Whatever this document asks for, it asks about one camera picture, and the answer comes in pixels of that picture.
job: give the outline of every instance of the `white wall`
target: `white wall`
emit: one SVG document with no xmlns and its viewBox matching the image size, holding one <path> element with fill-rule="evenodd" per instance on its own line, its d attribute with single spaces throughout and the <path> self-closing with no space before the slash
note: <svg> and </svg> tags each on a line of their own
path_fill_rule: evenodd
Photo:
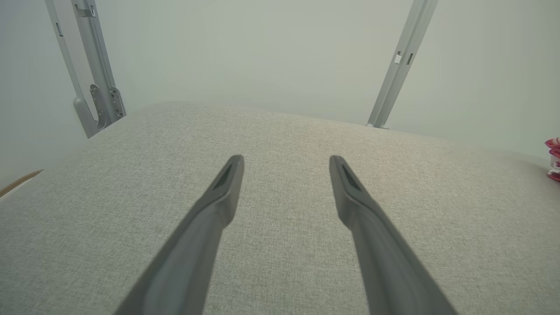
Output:
<svg viewBox="0 0 560 315">
<path fill-rule="evenodd" d="M 47 168 L 86 135 L 44 1 L 0 1 L 0 186 Z"/>
<path fill-rule="evenodd" d="M 131 113 L 168 100 L 365 124 L 412 0 L 96 0 Z"/>
<path fill-rule="evenodd" d="M 560 136 L 560 1 L 440 0 L 391 129 L 547 158 Z"/>
</svg>

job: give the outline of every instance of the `gray fabric surface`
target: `gray fabric surface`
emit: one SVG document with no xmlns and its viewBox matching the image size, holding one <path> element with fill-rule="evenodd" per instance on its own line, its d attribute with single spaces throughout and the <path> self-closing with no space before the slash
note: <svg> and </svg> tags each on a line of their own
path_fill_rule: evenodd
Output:
<svg viewBox="0 0 560 315">
<path fill-rule="evenodd" d="M 229 156 L 245 156 L 206 314 L 366 313 L 328 160 L 345 157 L 455 308 L 560 310 L 560 185 L 506 154 L 252 109 L 131 114 L 0 203 L 0 313 L 111 313 Z"/>
</svg>

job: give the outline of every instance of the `metal frame post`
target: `metal frame post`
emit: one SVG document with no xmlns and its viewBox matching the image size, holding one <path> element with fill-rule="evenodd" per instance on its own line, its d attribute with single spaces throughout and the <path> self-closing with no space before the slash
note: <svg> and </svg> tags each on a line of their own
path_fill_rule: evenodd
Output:
<svg viewBox="0 0 560 315">
<path fill-rule="evenodd" d="M 76 91 L 74 108 L 86 132 L 86 136 L 90 138 L 126 115 L 122 97 L 119 90 L 115 87 L 115 80 L 113 79 L 109 57 L 105 48 L 105 42 L 103 41 L 101 25 L 97 18 L 95 1 L 72 0 L 68 5 L 73 7 L 83 47 L 90 65 L 92 77 L 94 78 L 94 82 L 89 83 L 92 83 L 90 85 L 90 93 L 99 116 L 98 120 L 94 119 L 87 106 L 53 0 L 45 0 L 45 4 L 49 11 L 53 29 L 57 36 L 64 62 L 68 68 L 72 85 Z"/>
<path fill-rule="evenodd" d="M 388 129 L 385 123 L 399 96 L 400 89 L 403 87 L 404 80 L 407 78 L 410 66 L 416 58 L 437 2 L 438 0 L 414 0 L 412 3 L 399 43 L 366 126 Z"/>
</svg>

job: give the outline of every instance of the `metal hinge plate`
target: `metal hinge plate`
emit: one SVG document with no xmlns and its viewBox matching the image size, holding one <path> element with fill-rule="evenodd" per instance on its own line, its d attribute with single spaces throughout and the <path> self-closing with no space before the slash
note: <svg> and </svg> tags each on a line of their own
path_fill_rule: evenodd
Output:
<svg viewBox="0 0 560 315">
<path fill-rule="evenodd" d="M 94 99 L 95 109 L 97 110 L 97 116 L 99 116 L 99 120 L 97 121 L 97 127 L 99 130 L 105 128 L 107 125 L 107 117 L 104 113 L 105 109 L 105 102 L 103 101 L 103 97 L 101 96 L 101 90 L 95 84 L 90 85 L 90 93 L 91 97 Z"/>
<path fill-rule="evenodd" d="M 112 86 L 109 92 L 111 93 L 111 102 L 113 103 L 116 119 L 119 120 L 126 115 L 123 107 L 123 99 L 120 97 L 120 92 L 116 87 Z"/>
</svg>

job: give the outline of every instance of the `wooden edge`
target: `wooden edge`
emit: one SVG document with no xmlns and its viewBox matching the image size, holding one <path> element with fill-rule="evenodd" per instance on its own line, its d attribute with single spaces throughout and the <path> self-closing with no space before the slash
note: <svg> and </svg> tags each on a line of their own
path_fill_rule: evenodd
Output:
<svg viewBox="0 0 560 315">
<path fill-rule="evenodd" d="M 42 169 L 40 170 L 36 170 L 33 173 L 29 173 L 19 179 L 16 179 L 13 183 L 9 184 L 8 186 L 4 187 L 4 189 L 2 189 L 0 191 L 0 197 L 4 196 L 5 194 L 7 194 L 8 192 L 10 192 L 12 189 L 16 188 L 17 186 L 21 185 L 23 182 L 25 182 L 26 180 L 29 180 L 35 176 L 37 176 L 37 174 L 41 173 Z"/>
</svg>

